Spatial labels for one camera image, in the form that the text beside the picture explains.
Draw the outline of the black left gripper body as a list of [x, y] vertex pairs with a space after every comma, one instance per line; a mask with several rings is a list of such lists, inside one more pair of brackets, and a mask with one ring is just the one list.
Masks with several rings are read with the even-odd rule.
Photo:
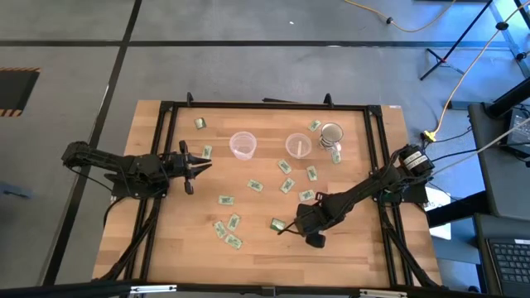
[[194, 188], [190, 182], [192, 179], [190, 162], [188, 161], [190, 154], [185, 141], [179, 141], [179, 152], [173, 151], [165, 154], [165, 173], [167, 179], [170, 178], [184, 178], [184, 189], [188, 195], [194, 194]]

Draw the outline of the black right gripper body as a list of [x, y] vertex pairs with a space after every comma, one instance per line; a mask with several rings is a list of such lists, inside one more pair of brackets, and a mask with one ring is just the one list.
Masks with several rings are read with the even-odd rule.
[[331, 195], [316, 193], [314, 204], [299, 204], [296, 210], [295, 226], [297, 232], [314, 248], [323, 248], [326, 237], [323, 232], [330, 227], [331, 215], [327, 203]]

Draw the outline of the tall clear plastic cup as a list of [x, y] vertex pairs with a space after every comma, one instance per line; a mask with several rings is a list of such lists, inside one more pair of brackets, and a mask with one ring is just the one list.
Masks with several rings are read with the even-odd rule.
[[229, 140], [231, 152], [242, 161], [248, 161], [253, 157], [257, 145], [257, 139], [251, 132], [236, 132]]

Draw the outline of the short clear plastic cup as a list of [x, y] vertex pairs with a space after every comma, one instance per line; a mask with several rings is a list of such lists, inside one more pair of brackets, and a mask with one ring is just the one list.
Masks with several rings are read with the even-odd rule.
[[301, 141], [301, 158], [308, 156], [312, 150], [311, 139], [302, 133], [293, 133], [290, 135], [285, 142], [287, 153], [292, 157], [296, 158], [297, 143]]

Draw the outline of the white blue patterned mug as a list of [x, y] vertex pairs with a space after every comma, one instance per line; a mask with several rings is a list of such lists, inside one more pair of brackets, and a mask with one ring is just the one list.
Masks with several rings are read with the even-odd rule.
[[319, 145], [327, 151], [341, 151], [340, 141], [344, 137], [343, 129], [337, 123], [326, 123], [320, 130]]

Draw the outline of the white paper sheet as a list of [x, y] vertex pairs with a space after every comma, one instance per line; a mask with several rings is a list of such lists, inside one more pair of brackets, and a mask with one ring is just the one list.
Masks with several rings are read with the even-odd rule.
[[[441, 190], [425, 187], [425, 191], [427, 202], [423, 204], [423, 208], [426, 212], [445, 206], [451, 202], [450, 196]], [[449, 223], [430, 228], [429, 231], [433, 237], [451, 240], [451, 225]]]

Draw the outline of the black metal beam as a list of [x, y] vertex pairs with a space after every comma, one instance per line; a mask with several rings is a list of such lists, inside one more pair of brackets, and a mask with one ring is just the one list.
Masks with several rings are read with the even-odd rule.
[[484, 111], [490, 118], [500, 118], [509, 110], [530, 98], [530, 77], [500, 96], [490, 105], [484, 106]]
[[426, 212], [430, 228], [468, 218], [473, 214], [491, 214], [486, 191], [469, 195], [450, 204]]

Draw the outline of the black crossbar with silver brackets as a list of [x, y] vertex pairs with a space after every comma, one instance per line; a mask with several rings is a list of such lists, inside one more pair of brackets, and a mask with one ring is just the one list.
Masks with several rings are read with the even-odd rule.
[[450, 291], [445, 288], [392, 286], [389, 288], [322, 287], [322, 286], [241, 286], [147, 283], [130, 281], [91, 281], [52, 286], [0, 289], [0, 298], [109, 298], [164, 292], [214, 292], [254, 294], [265, 297], [280, 295], [353, 296], [354, 298], [514, 298], [474, 292]]

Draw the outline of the black floor hatch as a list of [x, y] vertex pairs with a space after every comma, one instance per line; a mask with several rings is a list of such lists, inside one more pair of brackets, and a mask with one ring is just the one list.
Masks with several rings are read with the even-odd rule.
[[40, 73], [40, 68], [0, 67], [0, 118], [22, 115]]

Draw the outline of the black desk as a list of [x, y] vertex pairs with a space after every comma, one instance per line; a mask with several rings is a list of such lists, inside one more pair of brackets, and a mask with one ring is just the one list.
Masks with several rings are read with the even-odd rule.
[[479, 104], [468, 107], [489, 212], [498, 217], [530, 221], [530, 168], [492, 141], [507, 129], [501, 119], [492, 119]]

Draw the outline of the black laptop keyboard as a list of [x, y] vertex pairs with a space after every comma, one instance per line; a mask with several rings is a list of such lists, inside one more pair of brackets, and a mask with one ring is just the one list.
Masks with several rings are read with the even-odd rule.
[[530, 298], [530, 239], [487, 238], [486, 243], [502, 294]]

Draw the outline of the black tripod stand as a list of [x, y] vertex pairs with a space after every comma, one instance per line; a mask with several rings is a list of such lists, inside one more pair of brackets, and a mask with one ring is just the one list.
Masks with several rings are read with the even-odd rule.
[[463, 41], [463, 39], [466, 37], [466, 35], [469, 33], [469, 31], [473, 28], [475, 23], [482, 17], [482, 15], [485, 13], [486, 9], [492, 4], [493, 0], [488, 0], [484, 7], [479, 11], [479, 13], [476, 15], [476, 17], [473, 19], [473, 21], [467, 26], [467, 28], [463, 31], [463, 33], [460, 35], [460, 37], [456, 40], [456, 42], [453, 44], [453, 46], [447, 51], [447, 53], [441, 57], [439, 56], [435, 51], [433, 51], [430, 48], [426, 48], [426, 52], [436, 58], [436, 63], [425, 73], [423, 74], [419, 80], [423, 81], [426, 77], [428, 77], [432, 72], [439, 68], [450, 68], [453, 69], [455, 72], [457, 72], [460, 75], [464, 75], [464, 71], [459, 69], [456, 66], [451, 65], [447, 62], [449, 56], [452, 54], [452, 52], [456, 49], [456, 47]]

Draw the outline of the black electronic box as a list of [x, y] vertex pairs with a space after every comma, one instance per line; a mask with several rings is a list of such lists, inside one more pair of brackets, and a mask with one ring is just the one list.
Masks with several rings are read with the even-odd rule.
[[508, 130], [510, 130], [527, 119], [528, 122], [511, 131], [506, 138], [507, 148], [522, 158], [530, 157], [530, 110], [525, 106], [514, 108], [508, 122]]

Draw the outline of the grey metal stand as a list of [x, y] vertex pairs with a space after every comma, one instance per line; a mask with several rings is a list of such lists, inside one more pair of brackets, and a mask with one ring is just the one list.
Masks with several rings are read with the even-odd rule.
[[508, 23], [501, 35], [524, 78], [530, 77], [530, 5], [508, 17], [526, 1], [493, 0], [489, 7], [496, 22]]

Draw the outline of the black metal table frame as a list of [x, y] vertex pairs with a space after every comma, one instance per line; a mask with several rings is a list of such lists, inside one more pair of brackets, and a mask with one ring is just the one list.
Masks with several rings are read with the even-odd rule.
[[[204, 118], [198, 130], [194, 120]], [[285, 142], [293, 133], [307, 134], [313, 120], [337, 123], [344, 130], [340, 164], [313, 146], [303, 159], [289, 159], [293, 189], [280, 191], [286, 175], [278, 162], [288, 159]], [[251, 132], [257, 149], [248, 161], [237, 159], [229, 148], [236, 132]], [[329, 107], [318, 103], [194, 102], [178, 108], [176, 140], [185, 140], [193, 153], [210, 145], [213, 165], [194, 183], [188, 195], [182, 180], [174, 180], [161, 202], [154, 234], [139, 248], [126, 276], [177, 284], [258, 286], [324, 286], [386, 288], [414, 282], [396, 248], [383, 236], [378, 207], [371, 199], [357, 204], [343, 223], [329, 229], [323, 248], [312, 248], [295, 234], [277, 235], [272, 218], [291, 221], [304, 190], [335, 193], [348, 190], [376, 171], [390, 154], [407, 143], [399, 107]], [[310, 181], [308, 166], [317, 170]], [[263, 191], [247, 187], [250, 179]], [[234, 205], [218, 203], [220, 195], [233, 196]], [[227, 229], [232, 214], [241, 222]], [[218, 238], [214, 223], [222, 221], [228, 234]], [[236, 250], [224, 239], [240, 238]]]

